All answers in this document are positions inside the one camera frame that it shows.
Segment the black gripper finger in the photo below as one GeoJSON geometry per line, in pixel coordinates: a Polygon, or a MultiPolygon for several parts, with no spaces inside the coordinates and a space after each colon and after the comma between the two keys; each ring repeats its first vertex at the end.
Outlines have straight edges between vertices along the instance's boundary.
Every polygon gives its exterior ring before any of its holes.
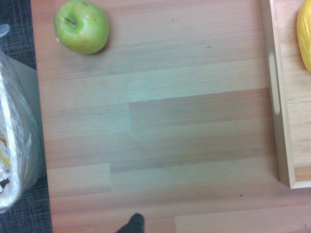
{"type": "Polygon", "coordinates": [[[135,213],[131,216],[128,223],[123,225],[116,233],[144,233],[145,232],[145,219],[144,216],[135,213]]]}

